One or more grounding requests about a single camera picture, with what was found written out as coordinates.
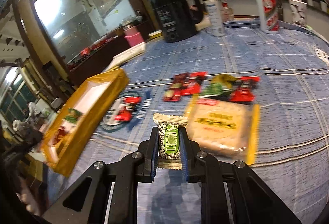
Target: tablecloth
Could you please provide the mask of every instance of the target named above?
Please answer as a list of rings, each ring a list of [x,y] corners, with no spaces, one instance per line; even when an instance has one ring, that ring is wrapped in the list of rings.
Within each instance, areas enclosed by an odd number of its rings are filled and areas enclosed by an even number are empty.
[[[54,201],[95,161],[119,161],[149,138],[153,113],[182,115],[189,97],[163,102],[175,74],[207,71],[209,76],[260,75],[254,90],[261,108],[259,145],[251,167],[302,223],[312,223],[329,198],[329,68],[315,50],[328,45],[312,32],[280,22],[277,34],[259,29],[259,21],[225,23],[223,37],[209,29],[176,43],[147,44],[145,54],[123,66],[130,82],[121,95],[141,95],[133,122],[95,130],[68,179],[49,172]],[[138,185],[138,223],[200,223],[198,184],[182,172],[158,169],[154,183]]]

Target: fluorescent light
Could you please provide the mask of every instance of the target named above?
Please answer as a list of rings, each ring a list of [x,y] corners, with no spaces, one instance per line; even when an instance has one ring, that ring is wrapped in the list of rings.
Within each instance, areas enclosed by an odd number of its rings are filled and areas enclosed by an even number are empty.
[[[47,26],[55,20],[60,11],[61,0],[36,0],[34,3],[38,17]]]
[[[17,70],[17,67],[12,67],[10,69],[10,71],[8,72],[8,74],[6,75],[6,78],[5,78],[5,81],[6,82],[10,82],[11,83],[15,79],[16,70]]]
[[[17,78],[15,79],[15,81],[14,81],[14,85],[16,85],[20,80],[21,80],[21,78],[22,78],[22,75],[21,74],[19,74],[18,76],[17,76]]]
[[[63,33],[64,33],[64,29],[61,29],[60,31],[58,31],[54,36],[53,36],[53,38],[59,38],[61,35],[63,35]]]

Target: white spray bottle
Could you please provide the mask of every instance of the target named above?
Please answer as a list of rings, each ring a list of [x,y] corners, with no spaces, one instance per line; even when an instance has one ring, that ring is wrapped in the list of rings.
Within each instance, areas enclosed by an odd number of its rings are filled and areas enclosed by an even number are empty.
[[[209,15],[209,19],[212,25],[213,36],[224,36],[224,26],[220,13],[220,1],[218,0],[206,0],[205,7]]]
[[[279,30],[278,9],[276,0],[256,0],[261,30],[274,34]]]

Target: red and white bottle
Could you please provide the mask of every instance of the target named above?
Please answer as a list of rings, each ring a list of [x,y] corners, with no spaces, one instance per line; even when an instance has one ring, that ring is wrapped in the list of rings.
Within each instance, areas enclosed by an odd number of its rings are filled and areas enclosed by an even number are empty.
[[[279,30],[276,0],[256,0],[261,30],[274,34]]]

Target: printed logo on tablecloth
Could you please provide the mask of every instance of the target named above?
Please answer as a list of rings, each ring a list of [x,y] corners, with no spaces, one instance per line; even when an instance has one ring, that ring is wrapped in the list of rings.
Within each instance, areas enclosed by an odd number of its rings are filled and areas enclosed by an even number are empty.
[[[142,97],[142,102],[136,104],[134,110],[132,111],[131,121],[119,121],[115,120],[120,110],[124,105],[124,98],[127,97]],[[144,95],[137,91],[127,91],[119,95],[119,97],[113,102],[111,108],[103,116],[102,121],[99,126],[106,132],[115,132],[124,127],[128,127],[128,130],[132,130],[133,127],[146,116],[147,110],[151,105],[150,92],[146,92]]]

